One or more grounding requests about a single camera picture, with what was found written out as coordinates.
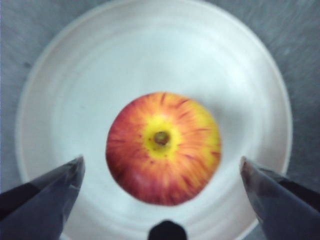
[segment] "apple calyx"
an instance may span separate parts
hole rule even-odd
[[[169,134],[166,133],[165,131],[158,131],[154,137],[154,142],[156,144],[159,144],[161,146],[164,146],[167,144],[167,142],[169,141]]]

